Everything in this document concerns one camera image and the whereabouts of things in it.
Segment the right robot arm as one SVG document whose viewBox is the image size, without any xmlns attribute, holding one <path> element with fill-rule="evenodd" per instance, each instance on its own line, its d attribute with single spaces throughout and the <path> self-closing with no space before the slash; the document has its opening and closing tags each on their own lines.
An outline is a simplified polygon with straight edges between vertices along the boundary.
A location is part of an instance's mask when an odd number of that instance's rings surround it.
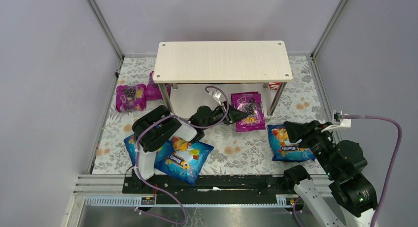
<svg viewBox="0 0 418 227">
<path fill-rule="evenodd" d="M 284 122 L 284 126 L 290 142 L 300 148 L 309 148 L 326 172 L 331 181 L 331 195 L 340 205 L 345 222 L 334 214 L 316 189 L 312 177 L 301 165 L 284 171 L 284 187 L 303 200 L 323 227 L 374 226 L 372 218 L 378 206 L 377 194 L 361 173 L 368 163 L 360 145 L 349 140 L 334 144 L 332 129 L 335 126 L 330 122 Z"/>
</svg>

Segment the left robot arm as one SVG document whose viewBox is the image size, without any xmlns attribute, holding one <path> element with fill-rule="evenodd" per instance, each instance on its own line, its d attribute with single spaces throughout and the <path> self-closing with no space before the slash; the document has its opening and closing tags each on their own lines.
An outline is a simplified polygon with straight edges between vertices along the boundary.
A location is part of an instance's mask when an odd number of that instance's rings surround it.
<svg viewBox="0 0 418 227">
<path fill-rule="evenodd" d="M 248 113 L 235 109 L 228 101 L 223 101 L 215 109 L 200 106 L 188 120 L 169 112 L 164 105 L 158 106 L 134 122 L 132 130 L 136 143 L 134 172 L 142 181 L 154 174 L 154 164 L 158 160 L 158 151 L 172 138 L 184 141 L 185 145 L 199 142 L 204 130 L 219 124 L 235 124 L 249 116 Z"/>
</svg>

